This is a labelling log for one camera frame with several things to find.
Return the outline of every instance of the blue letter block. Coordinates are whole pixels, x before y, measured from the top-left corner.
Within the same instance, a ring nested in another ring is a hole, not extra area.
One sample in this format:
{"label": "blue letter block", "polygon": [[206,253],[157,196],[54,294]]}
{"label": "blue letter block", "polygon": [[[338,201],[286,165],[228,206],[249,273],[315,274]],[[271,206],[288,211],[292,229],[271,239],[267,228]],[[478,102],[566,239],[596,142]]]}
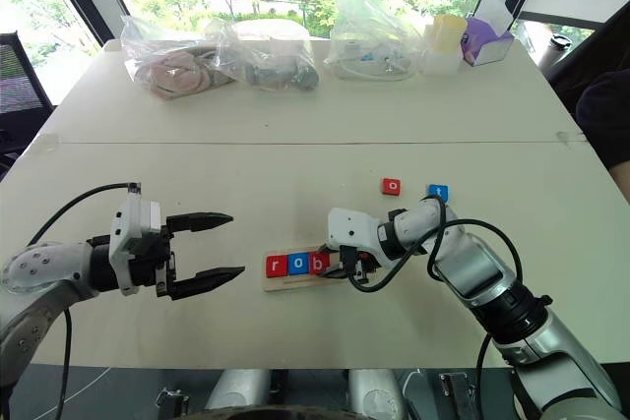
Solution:
{"label": "blue letter block", "polygon": [[440,196],[444,202],[449,202],[449,186],[429,184],[429,196]]}
{"label": "blue letter block", "polygon": [[288,255],[288,275],[308,274],[308,253]]}

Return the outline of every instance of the floor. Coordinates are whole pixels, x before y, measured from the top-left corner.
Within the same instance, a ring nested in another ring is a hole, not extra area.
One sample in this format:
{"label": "floor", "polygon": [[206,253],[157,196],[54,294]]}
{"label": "floor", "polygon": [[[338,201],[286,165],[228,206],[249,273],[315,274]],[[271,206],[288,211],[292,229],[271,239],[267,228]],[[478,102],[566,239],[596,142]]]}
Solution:
{"label": "floor", "polygon": [[[401,387],[411,371],[415,369],[395,371]],[[410,378],[407,399],[422,420],[457,418],[449,398],[442,393],[439,381],[439,374],[449,371],[457,370],[422,370],[420,375]],[[473,370],[464,371],[469,374],[469,379],[474,379]],[[189,412],[198,412],[203,409],[220,374],[221,371],[72,367],[63,418],[169,418],[167,411],[160,411],[154,405],[163,387],[180,389],[189,394]],[[60,380],[59,366],[29,366],[12,397],[12,419],[54,418]],[[509,370],[485,369],[483,382],[485,419],[515,420],[517,417],[512,407]],[[343,370],[291,370],[288,372],[283,403],[346,409],[346,385]]]}

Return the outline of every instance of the red letter block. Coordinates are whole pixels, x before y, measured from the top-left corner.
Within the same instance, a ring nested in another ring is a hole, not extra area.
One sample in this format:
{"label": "red letter block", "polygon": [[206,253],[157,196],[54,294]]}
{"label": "red letter block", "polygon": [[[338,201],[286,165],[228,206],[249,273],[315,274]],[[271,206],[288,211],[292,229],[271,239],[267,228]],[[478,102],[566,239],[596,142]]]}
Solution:
{"label": "red letter block", "polygon": [[267,277],[283,277],[288,275],[288,257],[286,255],[267,257]]}
{"label": "red letter block", "polygon": [[381,192],[388,196],[399,196],[401,194],[401,181],[398,179],[383,178]]}
{"label": "red letter block", "polygon": [[331,265],[331,255],[328,253],[309,253],[308,273],[321,274]]}

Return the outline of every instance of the person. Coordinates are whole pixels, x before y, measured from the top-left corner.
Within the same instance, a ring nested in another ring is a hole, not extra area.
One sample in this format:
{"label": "person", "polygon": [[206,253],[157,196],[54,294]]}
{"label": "person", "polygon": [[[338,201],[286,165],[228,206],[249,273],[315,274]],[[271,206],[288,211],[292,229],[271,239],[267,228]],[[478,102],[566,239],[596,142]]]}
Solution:
{"label": "person", "polygon": [[576,104],[576,120],[630,204],[630,69],[595,79]]}

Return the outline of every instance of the black cable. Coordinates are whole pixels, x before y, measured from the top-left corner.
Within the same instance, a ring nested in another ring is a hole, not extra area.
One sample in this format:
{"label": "black cable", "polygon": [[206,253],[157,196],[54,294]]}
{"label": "black cable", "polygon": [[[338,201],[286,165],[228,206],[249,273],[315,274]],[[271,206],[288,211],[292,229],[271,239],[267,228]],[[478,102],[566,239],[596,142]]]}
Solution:
{"label": "black cable", "polygon": [[479,414],[479,420],[483,420],[483,405],[481,403],[481,373],[483,371],[483,359],[485,358],[485,353],[488,350],[488,345],[491,340],[492,336],[489,334],[487,334],[483,339],[481,348],[479,349],[479,354],[476,357],[476,366],[474,367],[474,383],[476,385],[474,390],[474,406]]}
{"label": "black cable", "polygon": [[11,420],[11,408],[9,405],[9,399],[13,393],[15,384],[4,386],[0,389],[0,397],[2,397],[2,418],[3,420]]}
{"label": "black cable", "polygon": [[429,274],[433,280],[437,280],[442,282],[442,279],[438,274],[435,273],[435,260],[437,259],[437,252],[440,251],[440,246],[442,246],[442,239],[444,238],[444,233],[446,231],[446,204],[444,200],[440,196],[427,196],[423,200],[426,199],[434,199],[437,201],[438,206],[440,207],[440,220],[437,225],[437,235],[435,237],[435,244],[433,245],[433,251],[429,256],[429,261],[426,264],[426,272]]}
{"label": "black cable", "polygon": [[41,228],[39,228],[39,230],[36,232],[34,237],[31,238],[31,241],[29,242],[29,246],[30,245],[34,245],[37,241],[39,241],[39,239],[48,230],[48,228],[50,228],[52,226],[52,224],[55,221],[57,221],[61,215],[63,215],[70,208],[72,208],[73,206],[78,204],[80,201],[88,198],[89,196],[93,196],[94,194],[98,194],[99,192],[109,191],[111,189],[132,189],[132,188],[135,188],[137,186],[138,186],[138,184],[136,184],[135,182],[120,182],[120,183],[117,183],[117,184],[108,184],[106,186],[94,187],[93,189],[90,189],[87,192],[84,192],[79,197],[74,198],[68,204],[66,204],[61,209],[59,209],[55,215],[53,215],[50,219],[48,219],[48,221],[46,221],[43,224],[43,226]]}
{"label": "black cable", "polygon": [[[498,235],[499,238],[501,238],[503,240],[503,242],[506,244],[506,246],[510,250],[510,253],[512,254],[512,258],[514,259],[514,266],[516,268],[516,278],[520,282],[523,281],[523,266],[521,264],[521,257],[519,256],[519,253],[517,252],[516,247],[514,246],[512,241],[508,238],[508,236],[505,233],[503,233],[496,226],[494,226],[494,225],[492,225],[492,224],[490,224],[490,223],[488,223],[486,221],[483,221],[483,220],[477,220],[475,218],[458,218],[456,220],[447,221],[446,223],[444,223],[441,226],[445,230],[446,228],[449,228],[451,226],[459,226],[459,225],[476,225],[476,226],[481,226],[483,228],[486,228],[486,229],[492,231],[496,235]],[[433,236],[435,233],[437,233],[437,231],[438,231],[438,228],[434,228],[434,229],[426,232],[415,243],[413,243],[413,245],[411,245],[409,247],[409,249],[403,255],[403,257],[399,259],[399,261],[396,263],[396,265],[385,275],[385,277],[383,277],[383,279],[380,282],[378,282],[378,283],[376,283],[374,285],[363,285],[363,284],[361,284],[360,282],[358,282],[354,278],[353,274],[349,274],[348,275],[348,279],[349,279],[350,283],[352,284],[352,286],[354,286],[356,289],[360,290],[361,292],[376,292],[378,290],[381,290],[403,268],[403,266],[411,258],[411,256],[413,256],[413,254],[417,250],[419,250],[420,246],[422,246],[424,244],[424,242],[426,240],[428,240],[431,236]],[[437,251],[439,251],[439,247],[436,245],[433,248],[433,251],[431,252],[431,256],[433,256],[434,253],[437,254]]]}
{"label": "black cable", "polygon": [[70,310],[64,310],[63,315],[66,318],[66,347],[63,353],[61,390],[59,391],[59,401],[57,402],[57,414],[55,415],[55,420],[59,420],[61,418],[63,406],[66,403],[66,388],[68,387],[68,373],[70,371],[70,346],[72,344],[72,318],[70,317]]}
{"label": "black cable", "polygon": [[[440,223],[438,224],[438,226],[435,229],[428,231],[427,233],[422,235],[415,243],[413,243],[405,252],[405,254],[399,259],[396,265],[387,274],[385,274],[385,277],[383,277],[380,282],[374,285],[363,285],[354,278],[353,274],[349,274],[347,278],[349,279],[350,284],[352,284],[355,289],[366,293],[381,290],[383,287],[390,283],[394,276],[399,272],[399,270],[403,268],[403,266],[411,258],[411,256],[413,256],[420,249],[424,242],[435,233],[437,233],[437,236],[435,238],[435,245],[433,246],[433,251],[431,252],[431,257],[429,257],[429,261],[431,261],[431,258],[435,259],[435,256],[437,256],[437,252],[440,249],[440,245],[442,244],[442,238],[444,237],[444,232],[446,230],[446,224],[444,223],[446,221],[446,205],[439,196],[427,196],[424,198],[424,200],[425,199],[435,199],[440,204]],[[436,275],[432,274],[431,271],[429,272],[429,275],[433,278],[437,277]]]}
{"label": "black cable", "polygon": [[[39,239],[43,236],[43,234],[50,228],[55,221],[59,219],[61,215],[63,215],[66,211],[71,209],[73,206],[78,204],[80,201],[93,196],[94,194],[98,194],[103,191],[110,191],[112,189],[135,189],[139,187],[139,184],[135,182],[120,182],[116,184],[107,184],[106,186],[94,187],[93,189],[84,192],[80,196],[74,198],[68,204],[63,206],[61,209],[57,211],[55,215],[46,221],[41,228],[36,232],[29,245],[34,245],[39,241]],[[61,418],[61,413],[63,412],[63,406],[66,401],[66,388],[68,387],[68,374],[70,371],[70,348],[72,346],[72,318],[70,317],[70,310],[66,309],[63,311],[63,315],[66,319],[66,346],[63,354],[63,371],[61,373],[61,390],[59,391],[59,401],[57,403],[57,414],[55,415],[56,420]]]}

